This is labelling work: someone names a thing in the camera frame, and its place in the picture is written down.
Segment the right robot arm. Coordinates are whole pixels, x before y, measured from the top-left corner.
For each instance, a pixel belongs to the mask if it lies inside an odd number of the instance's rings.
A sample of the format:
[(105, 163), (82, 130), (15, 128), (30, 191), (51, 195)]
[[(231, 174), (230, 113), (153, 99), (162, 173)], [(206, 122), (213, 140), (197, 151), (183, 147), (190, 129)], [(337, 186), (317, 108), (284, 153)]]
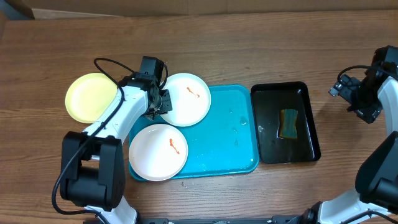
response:
[(353, 189), (317, 202), (288, 223), (361, 223), (373, 217), (395, 223), (390, 215), (397, 213), (397, 47), (378, 48), (371, 65), (363, 69), (366, 76), (361, 81), (343, 69), (329, 93), (346, 100), (347, 110), (367, 123), (383, 112), (387, 138), (363, 162)]

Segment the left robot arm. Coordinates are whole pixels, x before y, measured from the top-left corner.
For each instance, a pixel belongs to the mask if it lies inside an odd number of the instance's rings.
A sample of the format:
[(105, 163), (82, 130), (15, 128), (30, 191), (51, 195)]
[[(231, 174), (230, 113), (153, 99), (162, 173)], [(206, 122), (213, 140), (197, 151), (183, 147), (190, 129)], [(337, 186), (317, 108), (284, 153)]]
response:
[(172, 110), (164, 88), (168, 75), (163, 61), (144, 56), (139, 71), (117, 82), (116, 96), (105, 112), (84, 131), (65, 135), (61, 171), (52, 190), (58, 213), (73, 215), (57, 205), (60, 195), (79, 207), (77, 215), (92, 213), (98, 223), (137, 222), (138, 213), (124, 197), (123, 142), (141, 116), (153, 120)]

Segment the yellow green sponge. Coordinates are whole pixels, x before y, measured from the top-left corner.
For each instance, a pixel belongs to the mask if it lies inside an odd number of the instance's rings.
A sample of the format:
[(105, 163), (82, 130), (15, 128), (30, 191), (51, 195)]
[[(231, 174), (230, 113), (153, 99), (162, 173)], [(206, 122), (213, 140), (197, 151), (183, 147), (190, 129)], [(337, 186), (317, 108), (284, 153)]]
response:
[(282, 139), (297, 139), (298, 111), (295, 109), (284, 109), (279, 113), (278, 137)]

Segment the yellow-green plate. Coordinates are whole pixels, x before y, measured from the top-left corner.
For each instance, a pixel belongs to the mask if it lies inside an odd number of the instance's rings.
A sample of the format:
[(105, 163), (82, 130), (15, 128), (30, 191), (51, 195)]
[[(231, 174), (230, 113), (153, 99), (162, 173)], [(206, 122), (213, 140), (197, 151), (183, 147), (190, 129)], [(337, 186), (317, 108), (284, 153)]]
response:
[(116, 84), (102, 73), (89, 73), (76, 79), (65, 95), (68, 114), (81, 123), (93, 123), (114, 100)]

